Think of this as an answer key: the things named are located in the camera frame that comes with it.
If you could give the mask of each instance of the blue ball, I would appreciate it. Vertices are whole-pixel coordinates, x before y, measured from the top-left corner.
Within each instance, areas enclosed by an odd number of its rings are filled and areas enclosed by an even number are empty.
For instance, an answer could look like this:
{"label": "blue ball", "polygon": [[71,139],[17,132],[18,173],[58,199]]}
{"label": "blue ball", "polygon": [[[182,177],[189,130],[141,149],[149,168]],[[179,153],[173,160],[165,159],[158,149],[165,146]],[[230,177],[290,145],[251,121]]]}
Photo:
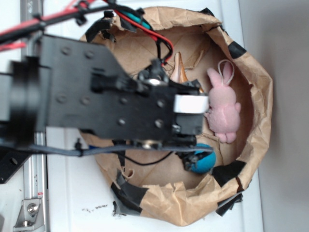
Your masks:
{"label": "blue ball", "polygon": [[[197,144],[197,146],[210,147],[209,145],[206,145],[206,144]],[[196,151],[194,154],[196,155],[202,152],[203,151]],[[206,156],[205,158],[200,159],[197,162],[196,167],[193,164],[191,171],[194,173],[198,173],[198,174],[204,174],[206,172],[209,172],[209,170],[214,167],[215,163],[216,163],[216,154],[212,152],[210,155]]]}

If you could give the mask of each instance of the black metal plate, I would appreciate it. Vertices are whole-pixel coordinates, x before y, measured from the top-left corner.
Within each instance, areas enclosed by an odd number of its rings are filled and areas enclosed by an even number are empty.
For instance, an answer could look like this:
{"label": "black metal plate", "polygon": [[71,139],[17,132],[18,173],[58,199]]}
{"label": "black metal plate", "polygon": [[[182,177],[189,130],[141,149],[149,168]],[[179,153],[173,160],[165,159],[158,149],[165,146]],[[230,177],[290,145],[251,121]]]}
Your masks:
{"label": "black metal plate", "polygon": [[26,162],[30,154],[0,148],[0,184],[5,184]]}

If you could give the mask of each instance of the brown paper bag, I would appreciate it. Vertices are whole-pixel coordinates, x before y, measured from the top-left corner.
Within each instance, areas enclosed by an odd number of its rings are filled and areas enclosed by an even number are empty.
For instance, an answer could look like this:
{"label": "brown paper bag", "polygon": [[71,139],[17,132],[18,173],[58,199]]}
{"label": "brown paper bag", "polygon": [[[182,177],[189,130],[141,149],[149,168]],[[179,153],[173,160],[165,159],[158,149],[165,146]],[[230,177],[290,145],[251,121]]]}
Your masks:
{"label": "brown paper bag", "polygon": [[[126,161],[125,169],[117,155],[96,156],[98,165],[111,185],[121,213],[135,214],[185,226],[217,210],[223,214],[240,198],[265,155],[270,138],[272,113],[272,80],[263,67],[244,48],[234,42],[215,17],[193,11],[152,7],[145,9],[144,18],[154,30],[174,44],[174,54],[181,52],[186,75],[198,79],[203,89],[211,88],[207,68],[217,67],[229,59],[236,68],[230,86],[241,103],[241,126],[237,139],[223,144],[209,130],[205,121],[198,142],[214,147],[217,161],[213,171],[195,174],[183,169],[175,155],[161,163],[141,167]],[[156,46],[143,32],[129,32],[113,19],[109,30],[116,42],[98,34],[93,40],[108,46],[120,64],[131,75],[137,74],[156,57]],[[165,66],[170,75],[175,62]],[[89,145],[108,146],[111,141],[83,134]],[[156,161],[165,152],[127,151],[126,155],[140,162]]]}

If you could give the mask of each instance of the pink stuffed bunny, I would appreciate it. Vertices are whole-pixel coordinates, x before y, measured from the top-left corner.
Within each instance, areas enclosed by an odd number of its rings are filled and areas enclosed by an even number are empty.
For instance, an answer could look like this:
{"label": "pink stuffed bunny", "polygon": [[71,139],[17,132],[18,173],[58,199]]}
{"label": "pink stuffed bunny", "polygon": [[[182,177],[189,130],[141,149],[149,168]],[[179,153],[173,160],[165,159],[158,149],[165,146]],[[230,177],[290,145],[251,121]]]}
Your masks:
{"label": "pink stuffed bunny", "polygon": [[[223,75],[220,65],[225,62]],[[210,110],[205,113],[209,128],[220,138],[221,143],[232,143],[240,125],[241,105],[236,102],[235,91],[228,86],[234,76],[234,66],[225,59],[218,64],[219,73],[209,68],[207,74],[213,88],[209,91]]]}

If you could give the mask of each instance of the red wire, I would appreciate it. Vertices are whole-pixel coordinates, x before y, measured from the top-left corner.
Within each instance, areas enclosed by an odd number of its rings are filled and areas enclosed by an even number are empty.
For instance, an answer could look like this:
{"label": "red wire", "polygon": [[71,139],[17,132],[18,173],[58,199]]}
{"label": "red wire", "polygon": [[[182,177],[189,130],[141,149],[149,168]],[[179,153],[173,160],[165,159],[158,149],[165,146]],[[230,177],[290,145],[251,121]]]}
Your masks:
{"label": "red wire", "polygon": [[0,52],[7,51],[7,50],[13,50],[17,48],[23,48],[26,47],[26,43],[21,42],[21,43],[9,43],[6,45],[0,46]]}
{"label": "red wire", "polygon": [[[87,0],[87,2],[89,4],[93,3],[95,0]],[[74,8],[71,8],[69,9],[69,7],[71,7],[72,4],[74,4],[74,2],[70,2],[70,4],[61,12],[58,12],[58,13],[55,13],[55,14],[51,14],[51,15],[48,15],[48,16],[43,16],[42,17],[42,20],[50,20],[50,19],[54,19],[54,18],[58,18],[58,17],[61,17],[61,16],[65,16],[65,15],[70,15],[70,14],[73,14],[73,13],[76,13],[79,11],[79,9],[77,7],[74,7]],[[86,8],[87,7],[87,4],[85,4],[84,2],[81,2],[80,6]],[[17,26],[14,26],[10,29],[7,29],[3,32],[0,32],[0,36],[2,35],[5,35],[7,33],[10,33],[10,32],[13,32],[15,30],[20,30],[20,29],[24,29],[24,28],[27,28],[29,26],[32,26],[32,25],[35,25],[35,24],[38,24],[40,21],[36,18],[32,19],[32,20],[29,20],[29,21],[26,21],[26,22],[23,22]]]}
{"label": "red wire", "polygon": [[[171,49],[174,50],[174,46],[173,46],[172,42],[169,39],[167,39],[166,37],[164,37],[163,35],[160,35],[153,30],[149,30],[149,29],[143,27],[141,24],[134,22],[133,20],[131,20],[130,18],[128,18],[127,16],[125,16],[124,14],[122,14],[118,11],[115,11],[115,12],[116,12],[116,14],[119,15],[119,17],[123,18],[125,21],[127,21],[130,24],[132,24],[132,25],[140,28],[141,30],[145,31],[154,41],[157,41],[158,38],[160,38],[160,39],[166,41],[170,45]],[[169,57],[167,57],[165,59],[165,61],[169,60],[170,58],[171,58],[171,55]]]}

